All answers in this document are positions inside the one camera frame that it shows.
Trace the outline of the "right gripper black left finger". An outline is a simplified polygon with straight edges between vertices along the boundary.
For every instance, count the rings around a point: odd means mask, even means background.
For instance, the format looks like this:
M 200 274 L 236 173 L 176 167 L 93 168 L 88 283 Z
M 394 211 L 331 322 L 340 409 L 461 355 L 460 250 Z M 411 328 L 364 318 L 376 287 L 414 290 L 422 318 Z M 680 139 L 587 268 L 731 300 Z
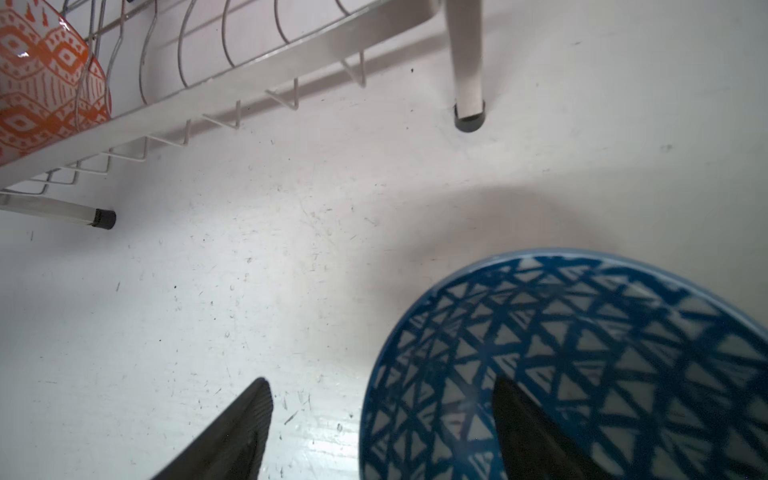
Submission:
M 252 382 L 157 479 L 256 479 L 274 410 L 269 382 Z

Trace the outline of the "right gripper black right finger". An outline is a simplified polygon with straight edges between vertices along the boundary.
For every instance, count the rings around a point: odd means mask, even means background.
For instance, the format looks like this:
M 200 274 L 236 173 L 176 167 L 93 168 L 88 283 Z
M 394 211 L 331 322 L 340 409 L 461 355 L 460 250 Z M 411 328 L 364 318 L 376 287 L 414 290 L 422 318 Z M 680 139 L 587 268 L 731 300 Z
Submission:
M 510 479 L 610 479 L 512 380 L 498 378 L 492 412 Z

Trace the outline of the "dark blue geometric bowl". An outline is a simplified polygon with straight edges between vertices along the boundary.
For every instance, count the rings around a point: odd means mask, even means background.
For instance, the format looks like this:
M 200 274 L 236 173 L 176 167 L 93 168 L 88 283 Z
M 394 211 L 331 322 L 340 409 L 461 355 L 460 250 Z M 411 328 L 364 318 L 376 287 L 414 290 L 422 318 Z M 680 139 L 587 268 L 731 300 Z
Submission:
M 763 479 L 767 331 L 679 276 L 539 249 L 427 290 L 378 355 L 364 479 L 510 479 L 492 412 L 514 381 L 610 479 Z

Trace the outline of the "steel wire dish rack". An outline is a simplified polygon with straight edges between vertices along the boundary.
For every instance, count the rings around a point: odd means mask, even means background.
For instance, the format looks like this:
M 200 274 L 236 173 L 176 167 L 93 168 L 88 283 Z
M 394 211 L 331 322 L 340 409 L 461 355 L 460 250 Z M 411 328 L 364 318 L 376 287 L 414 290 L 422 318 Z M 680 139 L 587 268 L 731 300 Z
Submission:
M 114 159 L 143 162 L 147 156 L 131 156 L 122 147 L 136 141 L 147 150 L 154 143 L 175 145 L 165 132 L 182 124 L 185 147 L 196 122 L 237 130 L 244 101 L 263 94 L 292 109 L 299 105 L 299 80 L 324 67 L 339 63 L 350 78 L 364 86 L 367 49 L 433 18 L 446 15 L 456 90 L 454 124 L 463 132 L 478 130 L 485 121 L 482 90 L 482 4 L 479 1 L 369 1 L 351 10 L 339 1 L 340 18 L 227 70 L 190 84 L 156 102 L 112 118 L 52 146 L 5 164 L 1 168 L 1 208 L 7 212 L 66 219 L 81 225 L 110 230 L 117 215 L 108 209 L 73 204 L 48 197 L 54 175 L 72 174 L 76 184 L 90 170 L 82 164 L 103 160 L 98 174 L 107 175 Z

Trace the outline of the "red patterned ceramic bowl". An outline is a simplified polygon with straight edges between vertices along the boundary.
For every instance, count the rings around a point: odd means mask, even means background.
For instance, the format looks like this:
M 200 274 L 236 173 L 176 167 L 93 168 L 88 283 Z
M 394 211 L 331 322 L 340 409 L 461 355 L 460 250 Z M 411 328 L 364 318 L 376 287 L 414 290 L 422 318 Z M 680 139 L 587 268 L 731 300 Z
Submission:
M 110 119 L 111 94 L 80 34 L 45 1 L 1 3 L 1 163 Z

